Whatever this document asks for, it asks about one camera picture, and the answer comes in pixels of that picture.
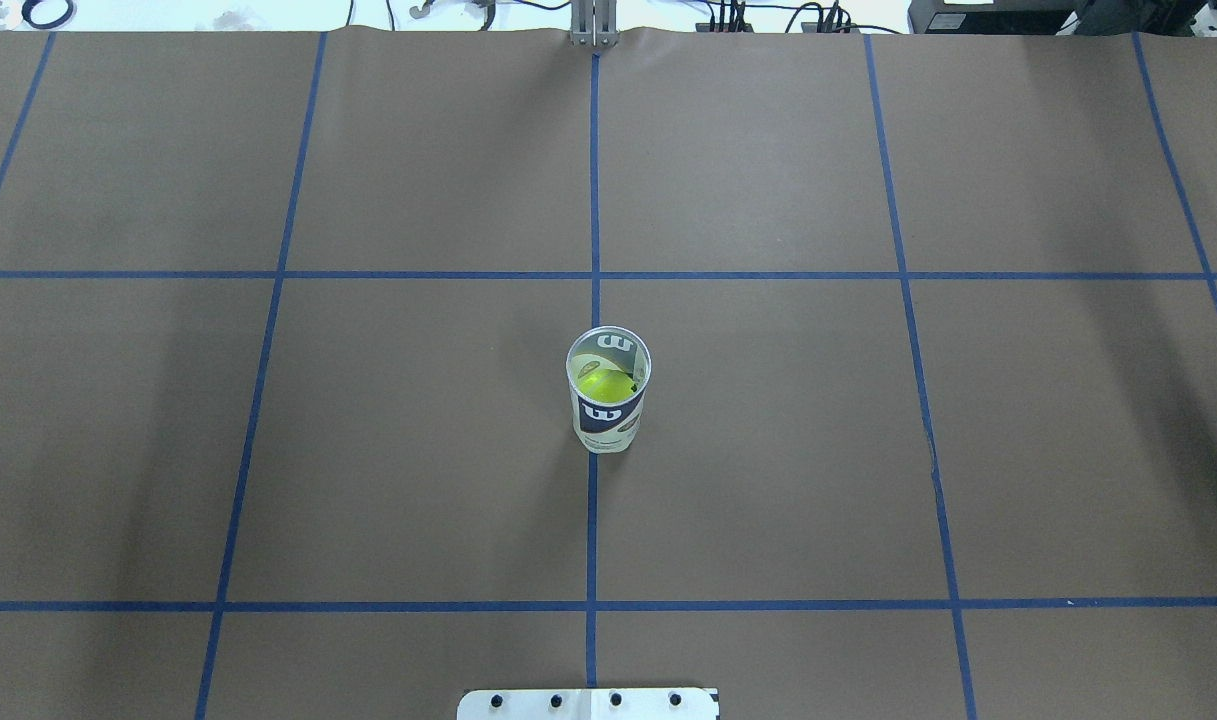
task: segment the logo print on cup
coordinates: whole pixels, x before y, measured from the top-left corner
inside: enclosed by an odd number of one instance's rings
[[[612,423],[613,420],[621,418],[621,410],[599,410],[589,405],[582,405],[581,409],[587,411],[590,420],[599,420],[600,423]]]
[[[602,334],[599,336],[599,347],[616,347],[617,350],[630,351],[634,350],[635,343],[627,341],[619,334]]]

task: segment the blue tape line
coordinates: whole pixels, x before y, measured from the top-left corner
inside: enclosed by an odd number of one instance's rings
[[[22,111],[17,114],[17,124],[13,125],[13,135],[9,137],[9,146],[4,151],[4,159],[0,161],[0,191],[4,191],[4,179],[9,176],[9,168],[13,164],[13,153],[17,152],[17,142],[22,140],[22,128],[30,116],[30,106],[35,103],[35,95],[40,91],[40,80],[44,78],[44,69],[47,68],[49,56],[52,54],[52,44],[56,43],[56,33],[50,32],[44,43],[44,54],[40,54],[40,63],[35,67],[35,77],[30,79],[30,88],[26,91],[26,100],[22,102]]]
[[[215,587],[215,609],[212,612],[209,643],[204,652],[204,674],[200,679],[198,698],[195,702],[195,720],[204,720],[207,697],[212,685],[212,669],[215,665],[215,651],[221,637],[221,615],[230,587],[230,566],[234,563],[234,544],[239,539],[239,517],[243,512],[243,493],[247,491],[248,469],[252,465],[252,443],[257,437],[257,420],[260,417],[260,396],[267,386],[267,369],[270,365],[270,348],[275,337],[275,324],[279,320],[279,299],[284,294],[284,270],[288,265],[288,248],[292,244],[293,224],[297,214],[297,197],[301,195],[301,179],[305,173],[305,152],[310,147],[310,129],[315,120],[315,101],[319,96],[319,79],[324,73],[324,51],[329,46],[329,34],[319,33],[319,46],[315,50],[315,69],[310,79],[310,96],[305,101],[305,119],[302,122],[301,142],[297,146],[297,169],[293,173],[292,191],[288,193],[288,209],[284,215],[284,240],[279,243],[279,261],[275,270],[275,286],[270,292],[270,310],[267,314],[267,328],[260,338],[260,360],[257,361],[257,378],[252,386],[252,404],[248,409],[248,427],[243,434],[243,455],[239,460],[239,479],[234,486],[234,500],[230,504],[230,523],[225,534],[225,551],[221,555],[221,574]]]
[[[1180,213],[1185,214],[1185,225],[1189,227],[1194,251],[1199,255],[1199,266],[1202,266],[1202,275],[1208,282],[1208,293],[1212,296],[1212,306],[1217,311],[1217,281],[1212,274],[1212,264],[1208,261],[1208,253],[1202,247],[1202,237],[1199,237],[1199,225],[1194,221],[1194,210],[1190,209],[1190,199],[1185,193],[1185,184],[1180,181],[1180,173],[1176,169],[1176,159],[1172,158],[1172,148],[1170,141],[1167,141],[1167,133],[1163,129],[1163,119],[1160,117],[1160,106],[1155,100],[1151,71],[1146,64],[1146,54],[1142,50],[1142,36],[1137,32],[1133,32],[1133,51],[1137,54],[1137,67],[1142,73],[1142,85],[1146,88],[1146,103],[1151,106],[1151,119],[1155,120],[1155,133],[1160,137],[1163,161],[1170,168],[1172,187],[1176,187],[1176,197],[1180,201]]]
[[[599,54],[590,56],[590,327],[599,327]]]
[[[288,270],[286,279],[430,279],[430,281],[587,281],[577,270]]]
[[[941,555],[946,566],[946,587],[950,601],[959,600],[959,579],[955,574],[955,552],[950,546],[950,521],[946,516],[946,493],[941,485],[941,462],[937,457],[937,435],[933,433],[932,406],[929,405],[929,383],[924,378],[922,353],[919,350],[919,325],[915,320],[914,299],[910,296],[910,274],[905,268],[905,246],[901,237],[901,218],[897,213],[897,193],[892,182],[892,161],[888,154],[888,137],[884,130],[884,106],[879,101],[879,75],[874,64],[874,46],[870,36],[860,36],[865,45],[865,68],[870,81],[870,102],[874,108],[874,128],[879,141],[879,164],[884,165],[884,195],[888,199],[888,223],[892,225],[892,246],[901,272],[901,302],[905,305],[905,332],[910,336],[910,360],[915,369],[915,387],[919,389],[919,414],[922,416],[924,435],[929,439],[929,459],[932,461],[933,501],[937,504],[937,530],[941,535]],[[959,656],[959,676],[964,692],[968,720],[977,720],[977,702],[974,699],[974,671],[968,659],[968,641],[964,635],[964,615],[953,611],[955,647]]]
[[[599,54],[590,56],[590,327],[599,327]],[[599,685],[599,456],[587,452],[587,687]]]
[[[600,272],[608,281],[894,281],[899,272],[880,272],[879,270],[730,270],[730,272],[683,272],[682,270],[608,270]]]
[[[901,281],[896,270],[604,270],[605,281]],[[912,281],[1180,281],[1204,272],[1009,272],[1009,270],[910,270]],[[275,279],[275,270],[0,270],[0,279]],[[436,281],[588,281],[585,270],[284,270],[285,279],[436,279]],[[1217,272],[1212,274],[1217,279]]]
[[[913,281],[1202,281],[1201,272],[907,272]]]
[[[214,602],[0,600],[0,612],[212,612]]]
[[[0,270],[0,279],[274,279],[274,270]]]
[[[599,606],[599,456],[588,452],[587,460],[587,687],[594,688],[598,677],[598,606]]]
[[[585,612],[579,600],[517,601],[228,601],[225,614],[466,614]],[[1077,611],[1128,607],[1217,607],[1217,596],[996,597],[933,600],[596,600],[595,612]],[[0,600],[0,612],[214,612],[215,602]]]
[[[604,600],[601,612],[949,611],[948,600]]]
[[[961,611],[1064,611],[1075,607],[1217,607],[1217,596],[969,598]]]
[[[226,612],[585,612],[581,601],[226,602]]]

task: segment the white metal plate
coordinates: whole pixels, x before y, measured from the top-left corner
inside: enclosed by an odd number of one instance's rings
[[[703,688],[472,691],[458,720],[718,720],[718,698]]]

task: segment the metal bracket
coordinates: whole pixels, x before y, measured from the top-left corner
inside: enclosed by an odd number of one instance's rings
[[[458,720],[719,720],[719,691],[604,688],[475,691],[458,703]]]
[[[572,28],[568,35],[573,45],[617,45],[617,0],[572,0]]]

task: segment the tennis ball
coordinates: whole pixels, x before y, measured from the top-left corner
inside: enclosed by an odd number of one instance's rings
[[[596,369],[577,378],[577,389],[595,403],[612,404],[635,395],[639,386],[635,384],[634,378],[622,373],[621,370]]]

